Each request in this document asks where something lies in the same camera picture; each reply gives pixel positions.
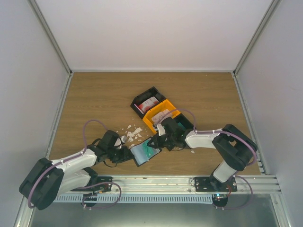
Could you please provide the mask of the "teal VIP card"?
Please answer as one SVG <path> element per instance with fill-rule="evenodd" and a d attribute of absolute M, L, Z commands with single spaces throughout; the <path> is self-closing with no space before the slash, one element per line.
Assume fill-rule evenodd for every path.
<path fill-rule="evenodd" d="M 148 147 L 147 141 L 142 143 L 142 146 L 143 146 L 143 153 L 146 155 L 147 158 L 152 158 L 153 156 L 157 155 L 160 152 L 159 149 Z"/>

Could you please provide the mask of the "black leather card holder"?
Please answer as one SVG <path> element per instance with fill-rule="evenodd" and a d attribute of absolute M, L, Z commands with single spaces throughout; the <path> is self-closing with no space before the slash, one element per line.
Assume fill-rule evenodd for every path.
<path fill-rule="evenodd" d="M 142 166 L 162 151 L 160 148 L 149 147 L 147 144 L 150 140 L 151 137 L 130 148 L 134 162 L 138 167 Z"/>

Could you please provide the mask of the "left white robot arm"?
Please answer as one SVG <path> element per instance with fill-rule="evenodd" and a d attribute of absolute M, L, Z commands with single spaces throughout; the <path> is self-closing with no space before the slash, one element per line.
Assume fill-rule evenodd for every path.
<path fill-rule="evenodd" d="M 126 137 L 114 131 L 106 131 L 83 150 L 68 157 L 49 160 L 39 159 L 19 187 L 19 192 L 27 198 L 30 208 L 44 210 L 57 196 L 69 191 L 87 192 L 94 195 L 111 190 L 111 177 L 102 179 L 93 166 L 110 161 L 112 167 L 133 159 L 133 154 L 125 145 Z"/>

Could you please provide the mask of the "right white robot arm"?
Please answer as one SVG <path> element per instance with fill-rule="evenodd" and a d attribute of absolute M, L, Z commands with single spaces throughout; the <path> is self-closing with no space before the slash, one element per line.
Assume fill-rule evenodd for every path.
<path fill-rule="evenodd" d="M 236 173 L 256 162 L 257 145 L 238 128 L 227 124 L 221 129 L 199 131 L 195 127 L 183 128 L 172 118 L 157 125 L 157 133 L 147 145 L 154 149 L 212 148 L 223 158 L 222 163 L 209 176 L 210 187 L 219 192 Z"/>

